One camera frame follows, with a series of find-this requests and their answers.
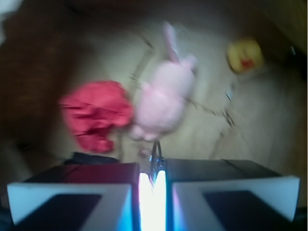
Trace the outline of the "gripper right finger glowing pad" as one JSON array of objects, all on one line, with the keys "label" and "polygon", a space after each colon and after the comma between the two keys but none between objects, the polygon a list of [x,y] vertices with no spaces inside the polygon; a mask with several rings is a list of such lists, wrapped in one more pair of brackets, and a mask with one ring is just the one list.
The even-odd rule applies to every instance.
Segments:
[{"label": "gripper right finger glowing pad", "polygon": [[248,160],[167,159],[168,231],[293,231],[300,179]]}]

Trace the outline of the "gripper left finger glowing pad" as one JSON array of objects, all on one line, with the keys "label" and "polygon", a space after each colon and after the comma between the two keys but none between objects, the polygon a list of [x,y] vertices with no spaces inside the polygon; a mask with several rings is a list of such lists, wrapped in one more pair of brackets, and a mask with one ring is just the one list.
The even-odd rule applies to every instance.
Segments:
[{"label": "gripper left finger glowing pad", "polygon": [[15,231],[138,231],[136,163],[64,165],[7,185]]}]

